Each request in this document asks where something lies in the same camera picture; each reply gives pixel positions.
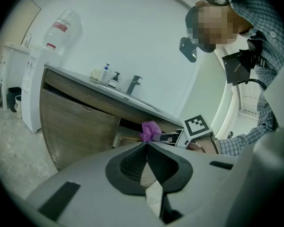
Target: soap dispenser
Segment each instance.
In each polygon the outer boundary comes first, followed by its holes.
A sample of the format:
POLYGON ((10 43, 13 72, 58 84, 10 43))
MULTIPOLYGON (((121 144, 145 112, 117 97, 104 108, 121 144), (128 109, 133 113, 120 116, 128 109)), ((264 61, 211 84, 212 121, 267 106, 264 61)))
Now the soap dispenser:
POLYGON ((108 85, 111 86, 111 87, 113 87, 113 88, 116 88, 116 87, 117 87, 118 79, 119 79, 118 76, 120 75, 120 73, 117 72, 117 71, 115 71, 115 73, 116 73, 116 75, 115 75, 113 78, 111 78, 111 79, 109 80, 109 83, 108 83, 108 85))
POLYGON ((106 76, 108 75, 108 66, 109 64, 106 63, 106 66, 104 67, 104 69, 101 71, 98 81, 100 82, 104 82, 106 79, 106 76))

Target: person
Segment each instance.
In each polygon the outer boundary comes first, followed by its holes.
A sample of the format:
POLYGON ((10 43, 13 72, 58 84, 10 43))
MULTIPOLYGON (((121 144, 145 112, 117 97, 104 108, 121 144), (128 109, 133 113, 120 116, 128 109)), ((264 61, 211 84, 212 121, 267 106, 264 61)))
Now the person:
MULTIPOLYGON (((268 67, 255 66, 258 79, 266 86, 273 81, 284 65, 284 22, 268 0, 226 0, 219 3, 215 0, 201 0, 195 6, 198 18, 198 39, 203 44, 231 44, 237 35, 252 40, 262 41, 262 57, 268 67)), ((259 120, 257 127, 248 134, 216 140, 219 153, 237 156, 244 146, 257 142, 264 134, 273 130, 273 112, 263 96, 258 99, 257 111, 259 120)), ((200 145, 206 153, 214 153, 210 140, 196 140, 188 149, 200 151, 200 145)))

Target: purple cloth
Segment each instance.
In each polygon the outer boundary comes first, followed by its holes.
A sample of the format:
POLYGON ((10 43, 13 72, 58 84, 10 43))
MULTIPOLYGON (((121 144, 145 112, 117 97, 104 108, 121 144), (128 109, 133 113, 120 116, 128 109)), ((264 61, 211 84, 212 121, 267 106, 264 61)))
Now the purple cloth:
POLYGON ((144 142, 151 141, 154 134, 162 134, 160 127, 155 121, 142 123, 143 133, 140 133, 140 137, 144 142))

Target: plaid shirt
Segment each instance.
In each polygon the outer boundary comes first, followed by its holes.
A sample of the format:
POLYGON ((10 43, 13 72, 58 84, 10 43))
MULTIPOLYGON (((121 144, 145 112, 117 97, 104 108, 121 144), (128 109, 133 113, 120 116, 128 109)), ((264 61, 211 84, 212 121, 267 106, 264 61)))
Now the plaid shirt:
MULTIPOLYGON (((231 0, 231 7, 254 28, 247 36, 263 41, 262 56, 268 61, 268 68, 255 66, 258 79, 268 86, 284 65, 284 23, 274 7, 267 0, 231 0)), ((237 156, 245 145, 255 143, 273 128, 273 112, 261 92, 257 104, 259 120, 257 127, 248 134, 241 134, 228 140, 219 140, 224 155, 237 156)))

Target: floor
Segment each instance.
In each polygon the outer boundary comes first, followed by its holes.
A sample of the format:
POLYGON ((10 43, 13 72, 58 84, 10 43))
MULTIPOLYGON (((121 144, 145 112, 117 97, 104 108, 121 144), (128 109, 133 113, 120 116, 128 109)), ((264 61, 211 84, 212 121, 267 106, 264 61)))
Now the floor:
POLYGON ((56 172, 42 132, 33 134, 17 113, 0 108, 0 179, 7 190, 25 199, 56 172))

